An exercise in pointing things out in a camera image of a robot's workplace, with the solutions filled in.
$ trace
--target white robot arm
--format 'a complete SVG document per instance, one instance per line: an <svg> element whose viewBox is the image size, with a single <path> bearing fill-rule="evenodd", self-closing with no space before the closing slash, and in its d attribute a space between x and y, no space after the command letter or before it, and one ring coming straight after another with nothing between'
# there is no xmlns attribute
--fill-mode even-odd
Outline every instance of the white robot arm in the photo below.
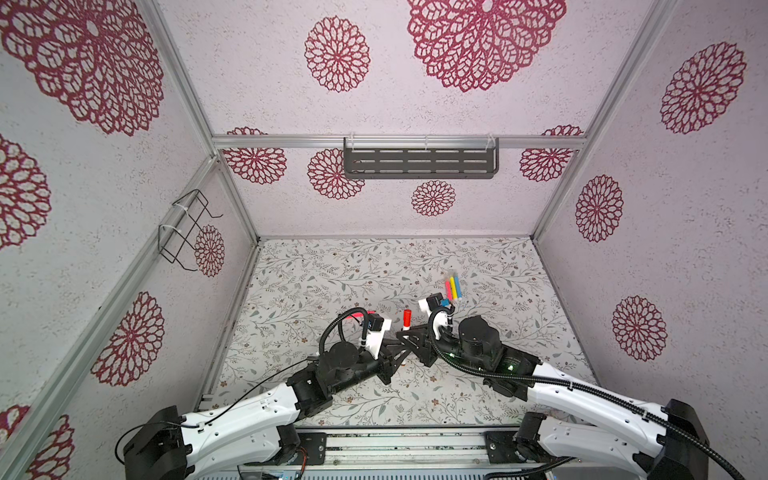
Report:
<svg viewBox="0 0 768 480"><path fill-rule="evenodd" d="M716 461L719 457L718 463L734 478L743 478L717 453L707 451L707 437L689 405L671 400L661 406L576 379L501 344L498 331L480 316L461 321L455 336L452 309L441 305L440 294L426 300L430 321L397 332L397 339L383 338L391 321L363 309L347 310L321 336L318 358L270 391L208 412L179 416L176 407L159 411L123 448L126 479L193 480L246 462L287 462L300 446L296 420L323 411L333 394L372 376L389 384L410 353L427 366L442 358L457 369L484 376L484 384L502 395L551 406L590 423L529 412L513 439L520 462L575 457L650 480L706 480L710 456ZM326 352L328 335L352 311L365 315L367 342L361 339L355 346L341 341ZM439 313L444 317L436 332Z"/></svg>

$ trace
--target black motor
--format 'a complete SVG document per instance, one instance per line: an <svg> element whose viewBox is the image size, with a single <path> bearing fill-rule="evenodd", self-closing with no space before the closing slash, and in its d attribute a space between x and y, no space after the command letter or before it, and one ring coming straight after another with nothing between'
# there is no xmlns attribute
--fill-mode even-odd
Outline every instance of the black motor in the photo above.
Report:
<svg viewBox="0 0 768 480"><path fill-rule="evenodd" d="M480 315L465 318L458 325L461 359L471 366L481 366L493 372L504 352L498 330L489 326Z"/></svg>

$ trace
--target leaf pattern tabletop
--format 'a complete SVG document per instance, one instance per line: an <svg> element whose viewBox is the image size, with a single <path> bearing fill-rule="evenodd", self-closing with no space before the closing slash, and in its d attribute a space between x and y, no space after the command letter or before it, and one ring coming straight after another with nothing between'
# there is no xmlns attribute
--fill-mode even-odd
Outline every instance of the leaf pattern tabletop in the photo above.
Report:
<svg viewBox="0 0 768 480"><path fill-rule="evenodd" d="M229 405L278 369L316 353L326 326L343 310L364 306L402 328L402 311L424 323L418 299L445 291L458 274L463 298L455 319L482 315L502 341L578 378L594 377L530 240L520 238L267 240L262 243L219 383L208 408ZM345 331L359 338L348 319ZM335 340L329 339L329 345ZM303 366L265 383L271 388ZM544 406L509 399L482 379L413 356L385 386L377 378L340 393L304 425L515 424Z"/></svg>

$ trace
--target red mandala pattern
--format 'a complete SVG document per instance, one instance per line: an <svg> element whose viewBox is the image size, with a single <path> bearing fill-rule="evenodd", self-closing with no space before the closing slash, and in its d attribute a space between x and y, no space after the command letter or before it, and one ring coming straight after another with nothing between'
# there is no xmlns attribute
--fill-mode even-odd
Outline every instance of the red mandala pattern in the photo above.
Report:
<svg viewBox="0 0 768 480"><path fill-rule="evenodd" d="M37 161L0 135L0 250L37 234L51 211L50 199Z"/></svg>
<svg viewBox="0 0 768 480"><path fill-rule="evenodd" d="M366 77L371 58L366 38L345 18L326 17L304 42L306 66L330 91L349 91Z"/></svg>
<svg viewBox="0 0 768 480"><path fill-rule="evenodd" d="M20 405L14 405L10 409L0 412L0 448L8 441L27 412L29 412L29 407Z"/></svg>
<svg viewBox="0 0 768 480"><path fill-rule="evenodd" d="M745 69L736 44L724 41L696 52L672 75L661 98L661 121L676 134L711 124L736 98Z"/></svg>
<svg viewBox="0 0 768 480"><path fill-rule="evenodd" d="M194 259L205 276L216 276L224 265L224 240L213 225L206 225L194 242Z"/></svg>
<svg viewBox="0 0 768 480"><path fill-rule="evenodd" d="M558 125L546 130L543 135L581 135L584 132L573 125ZM520 171L523 176L537 182L560 177L574 151L567 148L529 148L520 157Z"/></svg>
<svg viewBox="0 0 768 480"><path fill-rule="evenodd" d="M99 383L127 386L149 370L163 346L165 319L157 299L141 292L133 309L125 313L120 326L99 354L91 373Z"/></svg>
<svg viewBox="0 0 768 480"><path fill-rule="evenodd" d="M61 480L69 472L69 460L74 452L69 415L62 415L56 430L45 439L43 448L27 469L24 480Z"/></svg>
<svg viewBox="0 0 768 480"><path fill-rule="evenodd" d="M238 127L229 135L266 135L256 128ZM230 148L222 151L232 171L255 184L277 182L286 173L282 148Z"/></svg>
<svg viewBox="0 0 768 480"><path fill-rule="evenodd" d="M5 50L79 121L107 133L148 130L163 70L131 0L0 0Z"/></svg>
<svg viewBox="0 0 768 480"><path fill-rule="evenodd" d="M440 180L430 180L419 185L411 196L411 205L421 215L436 217L453 206L456 192L453 187Z"/></svg>
<svg viewBox="0 0 768 480"><path fill-rule="evenodd" d="M414 55L444 87L488 90L528 67L565 0L408 0Z"/></svg>
<svg viewBox="0 0 768 480"><path fill-rule="evenodd" d="M648 299L628 296L616 305L612 323L621 349L637 360L653 360L667 346L667 324Z"/></svg>
<svg viewBox="0 0 768 480"><path fill-rule="evenodd" d="M621 219L619 183L607 175L588 181L576 202L576 225L581 235L591 242L605 240L612 235Z"/></svg>
<svg viewBox="0 0 768 480"><path fill-rule="evenodd" d="M317 152L306 174L315 190L337 200L354 197L366 184L365 180L351 180L344 175L344 152L338 148Z"/></svg>

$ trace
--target black cable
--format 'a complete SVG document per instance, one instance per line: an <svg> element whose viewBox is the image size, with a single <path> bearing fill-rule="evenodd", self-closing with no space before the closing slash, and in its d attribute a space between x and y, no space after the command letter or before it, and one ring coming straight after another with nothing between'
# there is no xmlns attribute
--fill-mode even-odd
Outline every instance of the black cable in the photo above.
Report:
<svg viewBox="0 0 768 480"><path fill-rule="evenodd" d="M362 312L364 312L363 315L362 315L363 318L365 318L365 316L368 314L368 310L362 308L361 306L356 306L356 307L354 307L354 309L350 309L350 310L356 310L356 312L353 312L353 313L362 313ZM343 321L339 322L339 338L341 339L342 342L346 341L346 339L344 338L344 322Z"/></svg>
<svg viewBox="0 0 768 480"><path fill-rule="evenodd" d="M271 379L272 379L272 378L274 378L275 376L278 376L280 373L283 373L283 372L285 372L286 370L288 370L288 369L291 369L291 368L293 368L294 366L297 366L297 365L299 365L301 362L306 362L306 361L307 361L307 359L301 359L301 360L299 360L298 362L296 362L296 363L294 363L294 364L292 364L292 365L288 365L286 368L284 368L284 369L282 369L282 370L278 370L277 372L273 373L272 375L270 375L270 376L266 377L266 378L265 378L264 380L262 380L261 382L258 382L256 385L254 385L254 386L253 386L253 388L252 388L252 389L250 389L250 390L248 390L247 392L245 392L245 393L243 394L243 396L241 396L239 399L235 400L235 403L233 403L232 405L228 406L228 407L227 407L227 408L226 408L226 409L225 409L225 410L224 410L222 413L220 413L219 415L216 415L216 416L215 416L215 417L213 417L212 419L210 419L210 420L208 420L207 422L205 422L205 425L210 425L210 424L211 424L211 423L212 423L214 420L216 420L216 419L220 418L220 417L221 417L223 414L225 414L225 413L229 412L229 411L232 409L232 407L234 407L235 405L237 405L237 403L238 403L240 400L242 400L242 399L244 399L245 397L247 397L249 393L251 393L251 392L252 392L253 390L255 390L257 387L259 387L259 386L260 386L262 383L266 382L267 380L271 380Z"/></svg>
<svg viewBox="0 0 768 480"><path fill-rule="evenodd" d="M432 348L435 349L435 351L440 355L440 358L442 358L446 363L448 363L453 368L468 373L470 375L474 376L481 376L486 379L502 379L502 380L515 380L516 382L523 382L529 387L532 386L533 383L539 382L539 383L547 383L549 385L560 385L565 386L569 388L573 388L576 390L581 390L582 392L589 393L591 395L597 396L603 400L607 400L611 403L614 403L616 405L619 405L627 410L629 410L632 413L635 413L637 415L644 415L644 418L646 420L649 420L653 423L656 423L657 425L661 425L664 428L666 428L669 431L672 431L673 433L677 434L678 436L685 439L687 442L689 442L691 445L695 446L697 449L704 452L706 456L713 459L715 463L717 463L720 467L723 468L726 472L728 472L728 475L730 475L735 480L746 480L743 475L739 473L739 471L730 464L725 458L723 458L722 455L715 452L710 446L703 444L698 438L691 435L690 433L686 432L685 430L681 429L677 425L673 425L672 423L669 423L667 420L662 419L660 416L654 415L653 413L648 413L647 410L634 405L632 403L627 402L626 400L622 400L618 398L617 396L611 395L610 393L603 392L600 389L596 389L589 385L584 385L581 383L571 383L567 380L563 379L553 379L547 376L535 376L535 375L513 375L513 374L506 374L506 373L495 373L495 372L486 372L484 370L477 370L477 369L471 369L469 367L460 365L458 363L454 363L451 358L446 355L440 348L437 346L437 340L435 338L435 331L433 329L433 325L435 323L435 317L438 313L444 312L446 314L452 313L453 308L448 309L444 306L439 306L436 309L432 311L432 314L429 316L429 321L427 322L427 337L429 338L429 342L432 344Z"/></svg>
<svg viewBox="0 0 768 480"><path fill-rule="evenodd" d="M173 423L173 422L166 422L166 421L161 421L161 422L149 422L149 423L142 423L141 425L136 425L135 427L133 427L132 429L128 430L128 431L127 431L127 432L125 432L123 435L121 435L121 436L120 436L120 438L119 438L119 439L118 439L118 440L115 442L115 444L114 444L114 457L115 457L115 458L118 460L118 462L120 462L122 465L125 465L125 462L124 462L124 461L122 460L122 458L120 458L120 456L118 455L118 447L120 446L120 442L122 442L122 441L123 441L123 439L125 438L125 436L126 436L126 435L128 435L129 433L133 432L134 430L138 430L138 429L140 429L141 427L145 427L145 426L147 426L147 425L171 425L171 426L174 426L174 427L184 427L184 428L186 428L186 429L196 429L196 428L197 428L197 425L181 425L180 423Z"/></svg>
<svg viewBox="0 0 768 480"><path fill-rule="evenodd" d="M370 319L368 310L362 308L361 306L356 306L354 308L351 308L347 310L346 312L340 313L325 329L323 334L320 336L319 341L319 352L320 354L323 354L326 351L326 340L328 340L328 335L331 334L333 329L335 329L337 326L339 327L339 336L341 336L341 340L344 340L344 332L342 331L342 324L341 321L344 320L346 317L351 316L353 313L362 313L362 339L361 343L363 345L366 344L366 337L368 336L368 328L370 326Z"/></svg>
<svg viewBox="0 0 768 480"><path fill-rule="evenodd" d="M523 477L529 477L531 475L536 475L538 473L546 473L552 470L553 468L557 468L560 465L563 465L564 463L568 463L571 460L575 460L576 457L560 457L556 458L555 460L549 462L547 465L542 465L541 467L537 468L529 468L528 470L519 470L517 472L491 472L486 473L485 476L483 476L483 480L491 480L491 478L523 478Z"/></svg>

